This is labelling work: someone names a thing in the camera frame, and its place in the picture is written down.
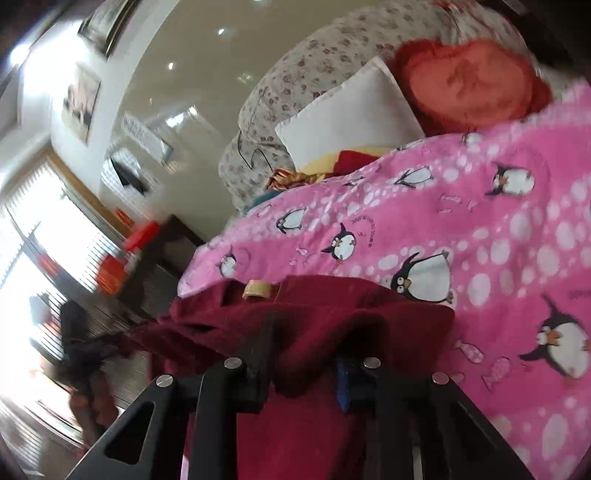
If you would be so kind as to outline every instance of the penguin beak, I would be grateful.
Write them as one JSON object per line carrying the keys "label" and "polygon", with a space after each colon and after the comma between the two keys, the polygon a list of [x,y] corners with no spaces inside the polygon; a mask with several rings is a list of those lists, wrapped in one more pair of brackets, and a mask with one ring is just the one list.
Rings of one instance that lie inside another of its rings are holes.
{"label": "penguin beak", "polygon": [[550,330],[546,335],[548,336],[548,345],[560,346],[558,339],[562,337],[562,333],[556,330]]}

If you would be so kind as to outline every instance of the penguin print bedsheet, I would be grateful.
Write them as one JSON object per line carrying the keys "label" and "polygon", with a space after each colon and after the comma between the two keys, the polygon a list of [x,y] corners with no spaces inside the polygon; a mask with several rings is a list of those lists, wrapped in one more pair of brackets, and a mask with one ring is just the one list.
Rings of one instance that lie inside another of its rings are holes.
{"label": "penguin print bedsheet", "polygon": [[178,290],[326,274],[447,305],[439,368],[538,479],[566,480],[591,443],[590,202],[581,82],[522,121],[287,190],[200,247]]}

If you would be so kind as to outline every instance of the framed picture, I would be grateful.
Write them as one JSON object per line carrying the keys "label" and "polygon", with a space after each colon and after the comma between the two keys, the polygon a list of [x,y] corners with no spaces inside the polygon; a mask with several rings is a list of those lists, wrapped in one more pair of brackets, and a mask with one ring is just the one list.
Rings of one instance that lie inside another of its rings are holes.
{"label": "framed picture", "polygon": [[106,0],[82,22],[78,35],[87,39],[108,58],[139,2],[140,0]]}
{"label": "framed picture", "polygon": [[98,78],[76,65],[74,76],[64,95],[61,118],[86,144],[88,144],[88,132],[92,124],[99,87],[100,80]]}

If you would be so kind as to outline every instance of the white pillow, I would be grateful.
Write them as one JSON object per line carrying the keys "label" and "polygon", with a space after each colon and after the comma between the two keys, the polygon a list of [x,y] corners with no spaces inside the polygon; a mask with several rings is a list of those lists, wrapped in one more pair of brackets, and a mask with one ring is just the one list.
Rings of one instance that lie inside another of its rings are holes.
{"label": "white pillow", "polygon": [[310,161],[341,150],[395,148],[425,137],[394,76],[379,57],[278,124],[275,132],[298,171]]}

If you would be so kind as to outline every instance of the silver screw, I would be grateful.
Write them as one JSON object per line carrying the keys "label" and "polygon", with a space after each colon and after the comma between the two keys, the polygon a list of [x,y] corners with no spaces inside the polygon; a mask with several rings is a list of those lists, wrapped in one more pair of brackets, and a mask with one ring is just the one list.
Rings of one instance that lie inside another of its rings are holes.
{"label": "silver screw", "polygon": [[382,365],[382,362],[379,358],[375,356],[367,356],[363,359],[363,365],[365,366],[365,368],[370,368],[371,370],[374,370],[376,368],[379,368],[380,365]]}
{"label": "silver screw", "polygon": [[226,358],[224,360],[223,366],[229,370],[235,370],[240,368],[242,365],[242,360],[240,360],[237,356],[231,356],[230,358]]}
{"label": "silver screw", "polygon": [[435,372],[431,375],[431,378],[437,385],[447,385],[449,383],[449,377],[443,372]]}
{"label": "silver screw", "polygon": [[158,385],[161,388],[165,388],[165,387],[169,387],[170,385],[172,385],[173,381],[174,381],[174,378],[172,378],[171,375],[168,375],[168,374],[160,375],[156,379],[156,385]]}

